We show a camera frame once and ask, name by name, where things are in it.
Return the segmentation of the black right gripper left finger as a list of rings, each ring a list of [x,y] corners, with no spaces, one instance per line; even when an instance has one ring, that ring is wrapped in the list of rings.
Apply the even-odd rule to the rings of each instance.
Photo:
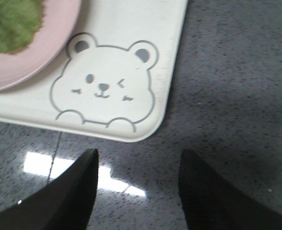
[[[98,185],[98,151],[87,149],[46,187],[0,212],[0,230],[85,230]]]

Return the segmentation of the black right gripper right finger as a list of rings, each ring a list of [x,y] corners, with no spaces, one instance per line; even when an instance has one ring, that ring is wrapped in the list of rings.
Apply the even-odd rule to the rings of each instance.
[[[197,153],[181,153],[179,196],[190,230],[282,230],[282,214],[235,188]]]

